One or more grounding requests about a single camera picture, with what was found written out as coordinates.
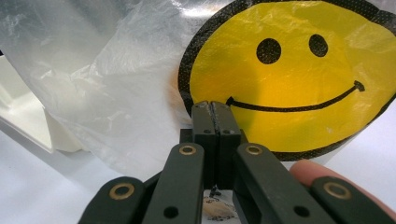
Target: smiley face mouth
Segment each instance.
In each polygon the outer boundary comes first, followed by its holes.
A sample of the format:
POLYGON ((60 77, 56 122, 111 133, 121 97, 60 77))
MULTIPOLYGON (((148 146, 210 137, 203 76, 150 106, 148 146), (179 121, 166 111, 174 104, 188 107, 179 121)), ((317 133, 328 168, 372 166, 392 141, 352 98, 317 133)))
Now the smiley face mouth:
POLYGON ((346 92, 342 93, 341 95, 339 95, 337 97, 332 98, 331 100, 320 103, 318 105, 304 105, 304 106, 297 106, 297 107, 272 107, 272 106, 251 105, 251 104, 246 104, 243 102, 235 101, 235 99, 232 96, 230 98, 228 98, 226 105, 228 105, 228 106, 233 105, 233 106, 244 108, 244 109, 265 111, 265 112, 280 112, 280 113, 303 112, 303 111, 310 111, 310 110, 319 110, 319 109, 323 109, 329 105, 333 105, 333 104, 343 100, 344 98, 346 98, 350 93, 352 93, 355 90, 365 91, 364 85, 361 84, 361 82, 359 82, 359 81, 355 81, 353 87, 351 87, 346 92))

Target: yellow smiley face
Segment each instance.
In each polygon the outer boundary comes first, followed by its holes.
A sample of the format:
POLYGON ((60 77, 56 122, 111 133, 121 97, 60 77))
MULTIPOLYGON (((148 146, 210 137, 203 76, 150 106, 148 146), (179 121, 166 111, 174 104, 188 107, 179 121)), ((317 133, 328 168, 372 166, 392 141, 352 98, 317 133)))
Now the yellow smiley face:
POLYGON ((322 155, 363 129, 396 93, 396 37, 386 26, 396 17, 365 1, 350 3, 358 11, 329 2, 221 10, 181 62, 186 108, 227 103, 249 142, 283 161, 322 155))

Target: smiley face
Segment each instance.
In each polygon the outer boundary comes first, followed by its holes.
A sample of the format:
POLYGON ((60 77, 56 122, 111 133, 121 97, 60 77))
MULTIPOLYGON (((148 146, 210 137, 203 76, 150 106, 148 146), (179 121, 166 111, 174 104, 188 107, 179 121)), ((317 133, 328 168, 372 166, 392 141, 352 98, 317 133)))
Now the smiley face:
POLYGON ((218 12, 180 65, 187 110, 229 105, 248 140, 283 161, 340 146, 395 97, 396 16, 337 2, 236 1, 218 12))

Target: clear plastic bag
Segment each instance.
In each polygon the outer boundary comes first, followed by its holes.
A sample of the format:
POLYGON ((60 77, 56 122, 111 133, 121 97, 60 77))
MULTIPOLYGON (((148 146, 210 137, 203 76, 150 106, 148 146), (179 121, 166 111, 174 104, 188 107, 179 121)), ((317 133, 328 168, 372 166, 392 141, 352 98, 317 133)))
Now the clear plastic bag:
MULTIPOLYGON (((0 49, 84 148, 144 180, 190 125, 177 86, 183 53, 230 2, 3 1, 0 49)), ((393 0, 371 2, 396 12, 393 0)))

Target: black oval eye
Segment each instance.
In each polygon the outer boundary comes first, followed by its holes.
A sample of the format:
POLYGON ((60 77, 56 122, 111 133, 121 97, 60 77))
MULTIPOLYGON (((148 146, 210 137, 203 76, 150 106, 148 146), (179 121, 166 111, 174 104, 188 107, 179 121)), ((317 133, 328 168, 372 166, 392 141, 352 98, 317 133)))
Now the black oval eye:
POLYGON ((309 38, 309 48, 318 57, 324 57, 329 50, 326 40, 321 35, 312 35, 309 38))
POLYGON ((282 49, 279 43, 272 39, 264 39, 257 47, 257 58, 262 63, 270 64, 275 63, 280 58, 280 53, 282 49))

